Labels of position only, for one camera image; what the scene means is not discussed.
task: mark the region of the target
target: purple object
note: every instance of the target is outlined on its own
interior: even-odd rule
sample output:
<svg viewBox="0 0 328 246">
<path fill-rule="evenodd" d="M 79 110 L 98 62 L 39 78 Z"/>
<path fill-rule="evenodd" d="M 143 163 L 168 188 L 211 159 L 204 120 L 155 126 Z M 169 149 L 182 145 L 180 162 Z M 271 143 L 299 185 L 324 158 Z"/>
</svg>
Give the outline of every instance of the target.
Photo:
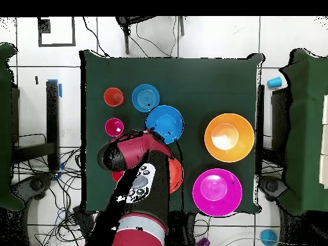
<svg viewBox="0 0 328 246">
<path fill-rule="evenodd" d="M 242 186 L 230 171 L 214 168 L 203 172 L 195 181 L 192 197 L 196 206 L 209 216 L 226 216 L 242 200 Z"/>
<path fill-rule="evenodd" d="M 106 122 L 105 130 L 110 136 L 119 136 L 124 130 L 123 122 L 118 118 L 111 118 Z"/>
<path fill-rule="evenodd" d="M 196 246 L 209 246 L 210 242 L 207 238 L 203 237 L 201 238 L 197 243 Z"/>
</svg>

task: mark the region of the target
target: table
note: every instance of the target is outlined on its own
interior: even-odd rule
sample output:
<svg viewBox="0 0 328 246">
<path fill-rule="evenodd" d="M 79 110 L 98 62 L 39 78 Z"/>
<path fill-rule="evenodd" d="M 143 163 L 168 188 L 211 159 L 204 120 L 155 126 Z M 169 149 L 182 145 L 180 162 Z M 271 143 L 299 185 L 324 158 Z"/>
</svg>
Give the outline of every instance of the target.
<svg viewBox="0 0 328 246">
<path fill-rule="evenodd" d="M 199 212 L 192 199 L 194 181 L 205 170 L 224 168 L 233 172 L 243 187 L 242 201 L 236 211 L 258 211 L 253 203 L 254 149 L 236 163 L 218 161 L 205 147 L 204 132 L 208 123 L 222 113 L 237 113 L 255 128 L 256 73 L 262 54 L 252 54 L 247 59 L 102 58 L 83 51 L 80 56 L 82 77 L 86 81 L 85 87 L 81 83 L 81 89 L 86 96 L 88 211 L 104 210 L 115 187 L 111 173 L 97 164 L 99 149 L 110 139 L 104 124 L 117 117 L 123 121 L 124 131 L 144 127 L 146 113 L 137 111 L 131 100 L 133 90 L 143 83 L 155 86 L 160 93 L 160 104 L 177 108 L 184 118 L 184 131 L 179 139 L 183 152 L 183 188 L 170 195 L 170 210 L 180 210 L 183 204 L 185 212 Z M 105 90 L 113 86 L 125 97 L 123 105 L 118 107 L 110 107 L 103 100 Z M 175 143 L 169 147 L 179 159 Z"/>
</svg>

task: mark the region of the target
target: chair leg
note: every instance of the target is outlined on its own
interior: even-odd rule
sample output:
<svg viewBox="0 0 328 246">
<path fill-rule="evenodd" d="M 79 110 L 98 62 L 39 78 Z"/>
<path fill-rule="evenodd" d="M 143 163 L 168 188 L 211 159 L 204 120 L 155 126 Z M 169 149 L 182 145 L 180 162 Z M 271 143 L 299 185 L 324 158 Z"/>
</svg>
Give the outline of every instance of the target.
<svg viewBox="0 0 328 246">
<path fill-rule="evenodd" d="M 183 22 L 183 16 L 179 16 L 179 18 L 180 18 L 181 36 L 184 36 L 185 35 L 185 25 Z"/>
<path fill-rule="evenodd" d="M 124 40 L 126 43 L 126 54 L 129 54 L 129 35 L 124 32 Z"/>
</svg>

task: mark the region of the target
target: green cloth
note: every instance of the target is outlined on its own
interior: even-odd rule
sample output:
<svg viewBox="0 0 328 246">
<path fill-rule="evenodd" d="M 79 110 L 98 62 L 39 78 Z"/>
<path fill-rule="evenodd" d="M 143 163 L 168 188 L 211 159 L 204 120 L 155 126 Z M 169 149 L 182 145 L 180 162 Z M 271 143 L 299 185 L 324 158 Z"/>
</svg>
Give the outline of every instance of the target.
<svg viewBox="0 0 328 246">
<path fill-rule="evenodd" d="M 0 207 L 18 211 L 23 202 L 9 191 L 12 174 L 12 73 L 8 60 L 15 55 L 11 44 L 0 44 Z"/>
<path fill-rule="evenodd" d="M 328 190 L 319 183 L 324 95 L 328 94 L 328 59 L 297 49 L 282 69 L 291 86 L 291 130 L 286 144 L 286 183 L 279 202 L 292 215 L 328 211 Z"/>
<path fill-rule="evenodd" d="M 184 131 L 179 139 L 183 152 L 184 210 L 199 212 L 192 199 L 197 177 L 211 168 L 233 172 L 243 187 L 243 197 L 236 211 L 255 213 L 254 150 L 236 163 L 223 163 L 213 158 L 204 144 L 209 122 L 222 113 L 237 113 L 255 127 L 256 69 L 262 54 L 249 59 L 170 59 L 170 58 L 101 58 L 84 51 L 86 59 L 86 208 L 103 210 L 115 188 L 110 172 L 97 163 L 97 153 L 110 137 L 105 122 L 117 117 L 124 131 L 144 127 L 146 113 L 132 104 L 133 90 L 140 84 L 155 86 L 160 104 L 177 108 L 184 118 Z M 103 95 L 107 88 L 117 87 L 124 94 L 121 106 L 108 106 Z M 168 145 L 179 159 L 175 143 Z M 182 186 L 170 195 L 170 210 L 181 209 Z"/>
</svg>

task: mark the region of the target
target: orange bowl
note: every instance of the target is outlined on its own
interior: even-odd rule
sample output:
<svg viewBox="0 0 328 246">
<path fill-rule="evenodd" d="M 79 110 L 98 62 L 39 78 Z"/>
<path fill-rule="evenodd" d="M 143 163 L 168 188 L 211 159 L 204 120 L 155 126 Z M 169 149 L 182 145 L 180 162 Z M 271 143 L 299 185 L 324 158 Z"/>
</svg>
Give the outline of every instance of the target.
<svg viewBox="0 0 328 246">
<path fill-rule="evenodd" d="M 216 116 L 204 135 L 208 152 L 217 160 L 236 162 L 246 157 L 254 145 L 254 130 L 244 117 L 225 113 Z"/>
</svg>

